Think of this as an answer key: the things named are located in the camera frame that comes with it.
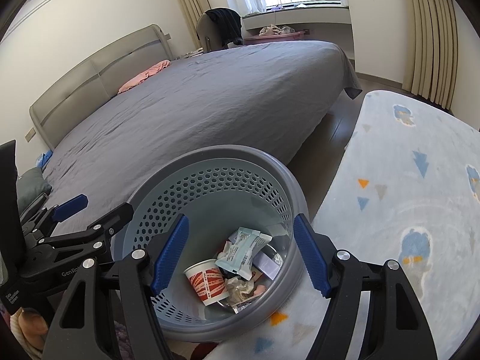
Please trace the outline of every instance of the gray pillow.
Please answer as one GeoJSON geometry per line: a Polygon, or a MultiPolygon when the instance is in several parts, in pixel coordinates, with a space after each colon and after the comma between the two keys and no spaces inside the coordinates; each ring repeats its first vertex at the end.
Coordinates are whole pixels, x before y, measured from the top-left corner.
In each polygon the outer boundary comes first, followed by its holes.
{"type": "Polygon", "coordinates": [[[50,194],[52,186],[43,179],[42,169],[27,170],[17,180],[17,204],[21,214],[42,193],[50,194]]]}

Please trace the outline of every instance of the bed headboard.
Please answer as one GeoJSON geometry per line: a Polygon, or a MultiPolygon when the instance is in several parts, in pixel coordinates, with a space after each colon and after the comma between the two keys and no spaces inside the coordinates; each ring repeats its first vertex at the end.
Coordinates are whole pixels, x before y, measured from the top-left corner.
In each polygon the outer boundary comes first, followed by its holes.
{"type": "Polygon", "coordinates": [[[30,107],[35,129],[52,150],[78,124],[116,96],[120,87],[164,59],[173,59],[152,24],[98,50],[54,83],[30,107]]]}

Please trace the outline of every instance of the gray plastic basket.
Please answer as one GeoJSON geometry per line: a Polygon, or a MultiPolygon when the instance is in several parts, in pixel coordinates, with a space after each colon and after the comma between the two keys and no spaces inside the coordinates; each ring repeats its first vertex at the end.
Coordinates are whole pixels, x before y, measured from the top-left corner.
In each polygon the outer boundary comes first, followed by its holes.
{"type": "Polygon", "coordinates": [[[245,146],[207,147],[185,154],[151,176],[130,198],[133,220],[112,239],[119,260],[167,231],[181,212],[190,235],[169,287],[154,300],[166,337],[219,341],[244,333],[268,318],[286,300],[302,272],[293,239],[293,219],[307,204],[297,180],[277,159],[245,146]],[[282,267],[268,290],[238,314],[220,305],[204,306],[183,274],[212,258],[238,227],[273,236],[270,245],[282,267]]]}

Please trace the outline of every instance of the paper cup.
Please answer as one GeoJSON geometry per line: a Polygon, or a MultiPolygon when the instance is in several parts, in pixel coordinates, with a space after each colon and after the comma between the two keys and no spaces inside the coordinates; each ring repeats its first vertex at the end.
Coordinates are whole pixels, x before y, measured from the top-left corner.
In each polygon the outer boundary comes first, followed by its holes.
{"type": "Polygon", "coordinates": [[[183,271],[198,297],[206,306],[229,296],[225,287],[225,280],[219,268],[215,265],[215,261],[215,259],[208,259],[183,271]]]}

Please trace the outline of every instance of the pink basket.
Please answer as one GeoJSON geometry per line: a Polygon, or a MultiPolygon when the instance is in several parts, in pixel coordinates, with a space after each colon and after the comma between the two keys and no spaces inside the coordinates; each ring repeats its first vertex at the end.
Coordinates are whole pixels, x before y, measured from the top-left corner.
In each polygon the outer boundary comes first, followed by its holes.
{"type": "Polygon", "coordinates": [[[284,35],[249,36],[248,38],[243,38],[243,44],[248,45],[248,44],[302,41],[302,40],[303,40],[303,31],[299,31],[299,32],[292,32],[290,34],[284,34],[284,35]]]}

